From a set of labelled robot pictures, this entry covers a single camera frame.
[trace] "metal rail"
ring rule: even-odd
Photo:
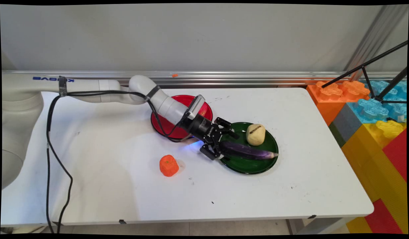
[[[162,88],[269,88],[306,86],[318,81],[336,79],[344,72],[280,72],[280,71],[2,71],[72,79],[112,79],[127,86],[134,75],[145,75]],[[392,80],[398,72],[368,72],[371,80]],[[344,77],[338,83],[349,80]]]

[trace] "blue toy block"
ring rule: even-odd
[[[401,98],[387,98],[389,101],[403,101]],[[402,119],[406,119],[406,104],[402,103],[384,103],[383,107],[389,111],[389,117],[393,118],[397,122],[401,123],[402,120],[398,116],[402,116]]]
[[[386,122],[389,117],[389,110],[384,108],[381,102],[374,99],[360,99],[358,102],[348,102],[346,104],[350,106],[362,124],[375,124],[379,120]]]
[[[388,82],[383,80],[370,80],[370,83],[376,96],[379,95],[389,85]],[[384,98],[399,98],[397,95],[397,89],[391,89],[391,91],[389,91]]]
[[[407,86],[406,80],[402,80],[397,85],[394,86],[394,89],[397,90],[397,97],[406,100],[406,86]]]

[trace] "red plate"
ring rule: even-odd
[[[185,106],[189,106],[194,99],[194,96],[192,95],[175,95],[172,96],[172,98]],[[212,109],[210,106],[205,102],[203,106],[201,106],[200,111],[198,112],[200,115],[203,115],[206,119],[209,121],[213,120],[213,113]],[[169,122],[167,119],[163,118],[161,115],[159,115],[160,123],[162,123],[162,127],[165,130],[165,133],[170,133],[170,131],[174,128],[174,125]],[[151,113],[151,125],[153,128],[159,133],[160,135],[163,135],[162,129],[160,129],[159,123],[157,123],[157,119],[154,116],[153,113]],[[188,133],[183,130],[180,127],[177,127],[170,135],[169,137],[172,139],[183,139],[188,135]]]

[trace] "floor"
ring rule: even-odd
[[[209,221],[147,224],[62,226],[61,233],[167,236],[258,236],[288,235],[285,220]],[[41,233],[50,233],[46,227]],[[332,234],[349,233],[346,226]]]

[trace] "carrot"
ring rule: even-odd
[[[173,156],[166,155],[160,159],[160,172],[166,177],[172,177],[178,170],[179,166]]]

